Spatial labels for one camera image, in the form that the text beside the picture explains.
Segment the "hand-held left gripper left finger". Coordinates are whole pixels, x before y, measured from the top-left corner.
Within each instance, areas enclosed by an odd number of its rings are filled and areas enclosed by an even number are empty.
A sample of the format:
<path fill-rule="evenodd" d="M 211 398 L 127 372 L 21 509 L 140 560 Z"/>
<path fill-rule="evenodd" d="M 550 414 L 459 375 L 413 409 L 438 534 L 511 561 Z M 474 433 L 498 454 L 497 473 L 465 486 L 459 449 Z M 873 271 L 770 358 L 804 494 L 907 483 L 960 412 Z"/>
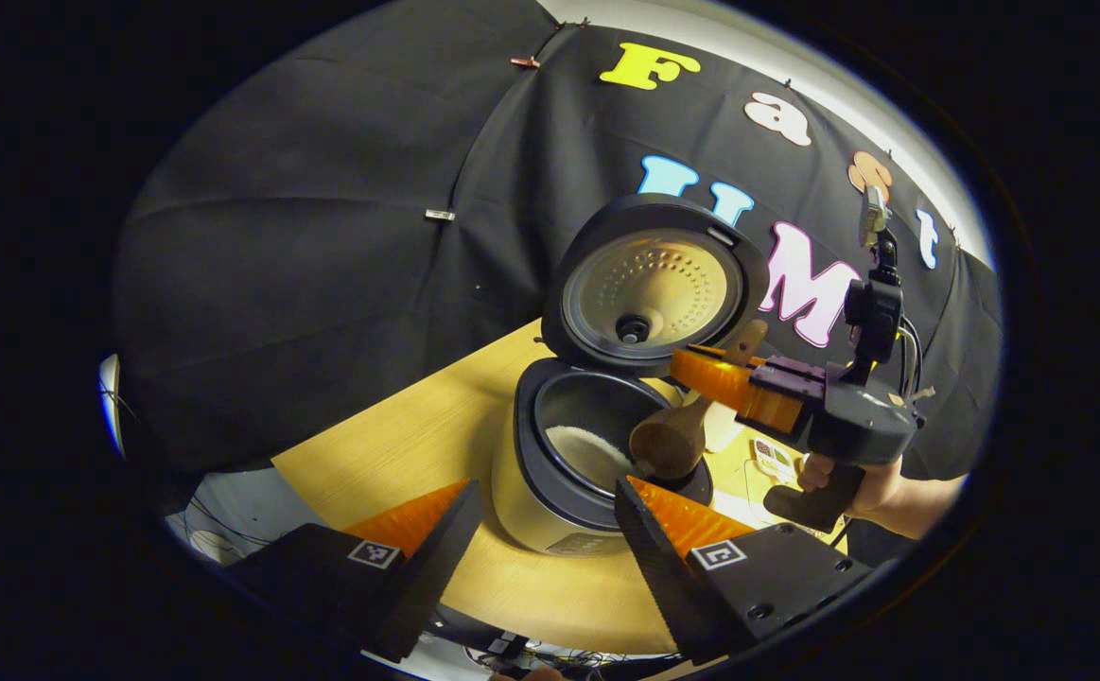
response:
<path fill-rule="evenodd" d="M 305 523 L 228 569 L 314 637 L 399 662 L 413 652 L 483 517 L 477 480 L 346 529 Z"/>

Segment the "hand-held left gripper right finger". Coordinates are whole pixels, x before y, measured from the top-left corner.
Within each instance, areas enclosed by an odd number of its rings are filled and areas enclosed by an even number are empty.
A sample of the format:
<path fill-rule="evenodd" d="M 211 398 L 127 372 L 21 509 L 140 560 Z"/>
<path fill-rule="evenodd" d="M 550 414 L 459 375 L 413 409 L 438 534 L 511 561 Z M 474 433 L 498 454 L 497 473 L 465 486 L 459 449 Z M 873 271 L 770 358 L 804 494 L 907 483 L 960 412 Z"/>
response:
<path fill-rule="evenodd" d="M 616 483 L 614 509 L 678 652 L 695 663 L 776 642 L 871 573 L 793 523 L 752 529 L 632 476 Z"/>

